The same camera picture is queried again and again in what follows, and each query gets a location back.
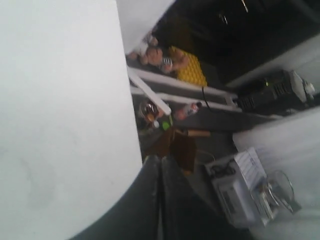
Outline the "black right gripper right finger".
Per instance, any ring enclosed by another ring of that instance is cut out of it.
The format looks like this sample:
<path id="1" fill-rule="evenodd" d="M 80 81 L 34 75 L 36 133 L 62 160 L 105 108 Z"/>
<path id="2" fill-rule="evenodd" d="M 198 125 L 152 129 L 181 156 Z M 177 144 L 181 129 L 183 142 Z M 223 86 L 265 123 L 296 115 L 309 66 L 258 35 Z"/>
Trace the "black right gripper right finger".
<path id="1" fill-rule="evenodd" d="M 251 240 L 216 213 L 193 190 L 177 162 L 161 160 L 162 227 L 165 240 Z"/>

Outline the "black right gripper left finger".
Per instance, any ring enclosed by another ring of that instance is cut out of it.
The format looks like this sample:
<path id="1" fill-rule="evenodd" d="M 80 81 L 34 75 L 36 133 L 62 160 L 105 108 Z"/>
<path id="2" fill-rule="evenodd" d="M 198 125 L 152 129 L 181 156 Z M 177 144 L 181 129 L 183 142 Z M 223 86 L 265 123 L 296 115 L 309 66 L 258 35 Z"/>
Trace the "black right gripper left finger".
<path id="1" fill-rule="evenodd" d="M 145 159 L 132 185 L 100 219 L 73 240 L 155 240 L 158 235 L 160 158 Z"/>

